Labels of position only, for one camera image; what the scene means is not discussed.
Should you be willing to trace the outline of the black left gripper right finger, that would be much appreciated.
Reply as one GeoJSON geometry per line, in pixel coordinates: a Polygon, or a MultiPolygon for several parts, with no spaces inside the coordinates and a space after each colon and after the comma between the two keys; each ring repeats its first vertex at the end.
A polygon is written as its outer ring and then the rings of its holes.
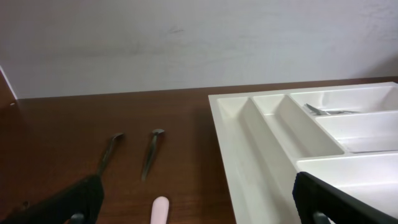
{"type": "Polygon", "coordinates": [[[300,221],[317,223],[397,224],[397,219],[309,174],[299,172],[292,191],[300,221]]]}

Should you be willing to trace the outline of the metal fork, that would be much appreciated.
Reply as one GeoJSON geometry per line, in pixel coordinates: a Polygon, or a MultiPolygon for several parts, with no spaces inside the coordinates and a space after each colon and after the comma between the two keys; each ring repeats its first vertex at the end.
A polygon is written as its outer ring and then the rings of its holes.
{"type": "Polygon", "coordinates": [[[312,112],[314,112],[317,116],[324,116],[324,115],[330,115],[329,112],[324,111],[324,110],[320,110],[318,108],[315,108],[313,106],[311,106],[310,104],[306,103],[305,106],[312,112]]]}
{"type": "Polygon", "coordinates": [[[360,113],[359,111],[347,111],[347,110],[340,110],[340,111],[327,110],[325,112],[327,114],[355,114],[355,113],[360,113]]]}

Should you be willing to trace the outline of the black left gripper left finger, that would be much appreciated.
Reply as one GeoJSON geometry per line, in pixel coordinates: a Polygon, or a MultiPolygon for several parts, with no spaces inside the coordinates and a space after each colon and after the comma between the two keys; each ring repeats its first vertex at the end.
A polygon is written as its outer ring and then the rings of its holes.
{"type": "Polygon", "coordinates": [[[95,224],[104,199],[101,177],[93,174],[55,195],[5,218],[3,224],[65,223],[78,215],[80,223],[95,224]]]}

